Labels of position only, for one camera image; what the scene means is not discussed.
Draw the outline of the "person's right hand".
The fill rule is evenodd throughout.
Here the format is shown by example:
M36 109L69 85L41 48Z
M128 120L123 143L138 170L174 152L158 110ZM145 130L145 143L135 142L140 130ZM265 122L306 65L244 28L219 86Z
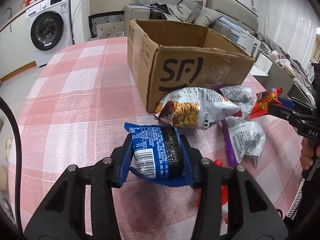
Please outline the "person's right hand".
M300 165L303 170L308 170L313 165L314 150L309 145L309 139L303 138L301 142Z

